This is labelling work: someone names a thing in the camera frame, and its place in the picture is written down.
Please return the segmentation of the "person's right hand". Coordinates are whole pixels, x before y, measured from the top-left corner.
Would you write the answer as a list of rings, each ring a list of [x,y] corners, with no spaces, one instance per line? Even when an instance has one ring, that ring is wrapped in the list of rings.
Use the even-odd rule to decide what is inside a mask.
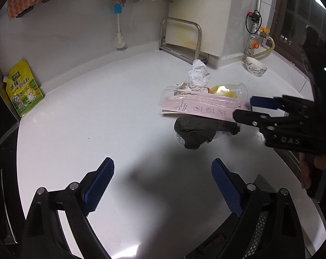
[[[299,167],[301,170],[302,189],[309,189],[312,184],[312,168],[326,171],[326,155],[311,156],[305,153],[299,153]]]

